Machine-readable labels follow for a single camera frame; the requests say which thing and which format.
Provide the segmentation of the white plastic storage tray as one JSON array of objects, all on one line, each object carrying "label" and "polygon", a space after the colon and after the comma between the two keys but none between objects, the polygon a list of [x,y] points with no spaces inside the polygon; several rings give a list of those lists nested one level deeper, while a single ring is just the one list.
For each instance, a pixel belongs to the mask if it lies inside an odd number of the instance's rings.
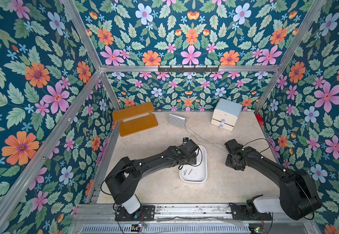
[{"label": "white plastic storage tray", "polygon": [[198,167],[191,167],[189,165],[185,165],[182,170],[179,172],[180,179],[183,182],[188,183],[203,183],[207,180],[207,152],[205,147],[199,145],[200,151],[196,151],[197,153],[197,162],[200,162]]}]

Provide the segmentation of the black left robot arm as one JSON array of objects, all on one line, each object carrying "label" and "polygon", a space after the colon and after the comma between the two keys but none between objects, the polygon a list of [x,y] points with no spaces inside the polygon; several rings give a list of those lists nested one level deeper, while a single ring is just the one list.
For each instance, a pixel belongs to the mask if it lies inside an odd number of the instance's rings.
[{"label": "black left robot arm", "polygon": [[175,166],[179,169],[185,165],[199,167],[203,158],[200,146],[185,137],[183,144],[169,146],[163,152],[148,158],[131,160],[129,157],[124,157],[120,159],[104,182],[114,203],[122,206],[128,214],[138,216],[142,210],[142,204],[135,191],[141,179],[159,170]]}]

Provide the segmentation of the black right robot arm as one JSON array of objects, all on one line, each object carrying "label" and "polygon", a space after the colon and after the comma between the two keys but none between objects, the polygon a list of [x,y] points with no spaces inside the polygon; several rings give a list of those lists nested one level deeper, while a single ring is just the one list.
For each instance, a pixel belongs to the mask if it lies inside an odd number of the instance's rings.
[{"label": "black right robot arm", "polygon": [[304,170],[294,171],[264,157],[256,149],[239,144],[235,139],[225,143],[228,151],[226,166],[236,171],[250,167],[274,182],[280,194],[252,199],[252,209],[258,213],[282,213],[293,220],[315,214],[322,201],[312,177]]}]

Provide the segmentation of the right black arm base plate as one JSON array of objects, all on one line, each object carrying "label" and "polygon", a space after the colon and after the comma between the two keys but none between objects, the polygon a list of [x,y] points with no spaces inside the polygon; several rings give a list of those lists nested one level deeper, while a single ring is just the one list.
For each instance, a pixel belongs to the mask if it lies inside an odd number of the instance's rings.
[{"label": "right black arm base plate", "polygon": [[246,204],[229,203],[232,218],[242,221],[272,221],[269,213],[259,213],[248,208]]}]

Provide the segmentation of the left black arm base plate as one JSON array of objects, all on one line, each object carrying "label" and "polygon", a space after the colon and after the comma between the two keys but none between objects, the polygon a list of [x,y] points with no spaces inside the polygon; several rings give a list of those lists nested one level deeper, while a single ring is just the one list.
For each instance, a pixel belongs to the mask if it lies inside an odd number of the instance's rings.
[{"label": "left black arm base plate", "polygon": [[115,221],[153,221],[154,216],[154,205],[143,205],[132,214],[129,214],[123,206],[119,206],[116,209]]}]

